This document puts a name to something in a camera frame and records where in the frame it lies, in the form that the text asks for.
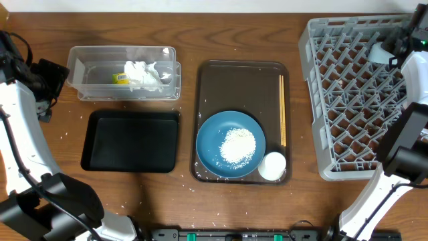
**blue ceramic plate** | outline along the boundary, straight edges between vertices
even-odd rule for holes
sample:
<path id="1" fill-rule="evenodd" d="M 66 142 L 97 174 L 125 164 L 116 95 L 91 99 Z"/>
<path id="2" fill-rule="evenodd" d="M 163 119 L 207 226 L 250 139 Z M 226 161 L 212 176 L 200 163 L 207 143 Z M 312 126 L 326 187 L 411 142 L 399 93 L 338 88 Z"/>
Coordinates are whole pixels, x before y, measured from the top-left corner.
<path id="1" fill-rule="evenodd" d="M 227 132 L 234 128 L 247 129 L 253 134 L 255 151 L 251 159 L 230 164 L 221 157 L 220 146 Z M 265 135 L 259 124 L 250 116 L 237 111 L 214 114 L 203 123 L 196 138 L 196 152 L 202 164 L 220 177 L 236 178 L 251 173 L 263 159 L 265 148 Z"/>

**plastic storage bin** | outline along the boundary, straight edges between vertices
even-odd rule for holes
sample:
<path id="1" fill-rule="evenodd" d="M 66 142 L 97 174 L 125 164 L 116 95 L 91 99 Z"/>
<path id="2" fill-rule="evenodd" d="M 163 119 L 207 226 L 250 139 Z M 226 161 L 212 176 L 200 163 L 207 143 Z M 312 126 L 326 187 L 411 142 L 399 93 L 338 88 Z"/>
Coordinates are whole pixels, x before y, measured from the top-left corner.
<path id="1" fill-rule="evenodd" d="M 162 84 L 113 84 L 127 61 L 156 62 Z M 172 47 L 76 46 L 68 57 L 67 84 L 80 100 L 176 100 L 181 91 L 181 65 Z"/>

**white tissue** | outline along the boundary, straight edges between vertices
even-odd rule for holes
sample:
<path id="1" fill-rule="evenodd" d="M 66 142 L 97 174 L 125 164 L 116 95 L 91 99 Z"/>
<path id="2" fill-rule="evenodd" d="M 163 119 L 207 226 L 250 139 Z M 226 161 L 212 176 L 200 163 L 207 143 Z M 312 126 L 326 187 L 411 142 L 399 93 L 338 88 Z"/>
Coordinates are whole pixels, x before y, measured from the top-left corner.
<path id="1" fill-rule="evenodd" d="M 154 65 L 156 64 L 146 64 L 144 61 L 135 62 L 127 61 L 124 67 L 124 73 L 128 75 L 130 78 L 129 84 L 141 85 L 141 84 L 149 84 L 149 85 L 162 85 L 161 79 L 159 78 L 159 73 L 155 70 Z M 139 90 L 142 87 L 130 87 L 130 90 Z M 154 87 L 143 87 L 148 91 L 159 90 L 162 92 L 163 88 L 160 86 Z"/>

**wooden chopsticks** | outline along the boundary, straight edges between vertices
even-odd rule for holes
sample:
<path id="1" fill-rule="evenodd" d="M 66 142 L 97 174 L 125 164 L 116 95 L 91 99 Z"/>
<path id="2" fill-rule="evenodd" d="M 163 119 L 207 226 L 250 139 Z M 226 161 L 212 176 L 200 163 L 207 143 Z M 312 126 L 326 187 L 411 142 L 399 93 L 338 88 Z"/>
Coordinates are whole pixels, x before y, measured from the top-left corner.
<path id="1" fill-rule="evenodd" d="M 287 146 L 286 140 L 286 108 L 284 96 L 284 77 L 280 76 L 280 131 L 281 131 L 281 146 Z"/>

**plastic dish rack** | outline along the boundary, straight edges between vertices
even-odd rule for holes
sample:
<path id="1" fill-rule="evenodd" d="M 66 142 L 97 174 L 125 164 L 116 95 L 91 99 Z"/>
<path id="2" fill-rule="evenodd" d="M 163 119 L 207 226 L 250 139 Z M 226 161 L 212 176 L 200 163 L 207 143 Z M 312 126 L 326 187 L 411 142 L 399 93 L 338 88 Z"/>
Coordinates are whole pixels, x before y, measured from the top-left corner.
<path id="1" fill-rule="evenodd" d="M 369 179 L 376 149 L 406 101 L 397 68 L 368 61 L 370 48 L 411 15 L 312 19 L 299 41 L 312 104 L 318 170 L 328 181 Z"/>

